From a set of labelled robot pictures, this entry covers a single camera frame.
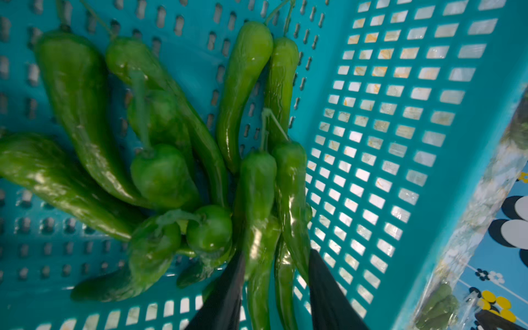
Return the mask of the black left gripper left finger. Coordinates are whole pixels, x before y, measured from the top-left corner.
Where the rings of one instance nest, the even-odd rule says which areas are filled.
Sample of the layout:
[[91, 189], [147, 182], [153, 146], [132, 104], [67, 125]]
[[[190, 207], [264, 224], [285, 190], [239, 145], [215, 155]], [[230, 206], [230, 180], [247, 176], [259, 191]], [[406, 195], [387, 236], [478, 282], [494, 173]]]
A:
[[245, 268], [245, 257], [237, 252], [186, 330], [239, 329]]

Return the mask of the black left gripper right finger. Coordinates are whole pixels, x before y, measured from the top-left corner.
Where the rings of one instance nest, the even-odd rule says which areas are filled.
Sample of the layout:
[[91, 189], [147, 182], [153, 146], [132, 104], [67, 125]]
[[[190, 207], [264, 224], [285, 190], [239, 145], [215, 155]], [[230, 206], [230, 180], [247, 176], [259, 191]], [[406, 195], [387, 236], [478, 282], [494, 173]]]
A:
[[368, 329], [315, 249], [309, 255], [309, 291], [314, 329]]

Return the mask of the clear clamshell with peppers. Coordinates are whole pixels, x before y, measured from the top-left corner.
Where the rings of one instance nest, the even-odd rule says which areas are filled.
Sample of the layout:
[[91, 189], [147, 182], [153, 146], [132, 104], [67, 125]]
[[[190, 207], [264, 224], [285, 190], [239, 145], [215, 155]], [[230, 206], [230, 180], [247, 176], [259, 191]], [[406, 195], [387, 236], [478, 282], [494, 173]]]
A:
[[450, 283], [441, 282], [422, 305], [414, 329], [464, 329], [478, 298], [472, 291], [460, 301]]

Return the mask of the green peppers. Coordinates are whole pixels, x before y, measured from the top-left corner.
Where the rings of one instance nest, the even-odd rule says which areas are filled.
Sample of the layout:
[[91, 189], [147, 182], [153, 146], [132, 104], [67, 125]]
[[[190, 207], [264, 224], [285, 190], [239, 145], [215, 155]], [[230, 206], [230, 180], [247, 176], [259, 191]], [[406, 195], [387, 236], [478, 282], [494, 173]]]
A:
[[[129, 245], [125, 266], [78, 283], [67, 302], [117, 302], [143, 294], [169, 269], [176, 254], [201, 263], [179, 278], [186, 287], [209, 277], [245, 241], [246, 210], [258, 190], [269, 195], [274, 160], [263, 150], [238, 161], [224, 155], [177, 83], [150, 49], [114, 37], [102, 55], [71, 31], [63, 2], [60, 25], [34, 44], [37, 64], [56, 119], [76, 152], [52, 138], [13, 133], [1, 139], [1, 177], [47, 204]], [[107, 120], [108, 75], [131, 86], [129, 123], [142, 150], [125, 170]]]

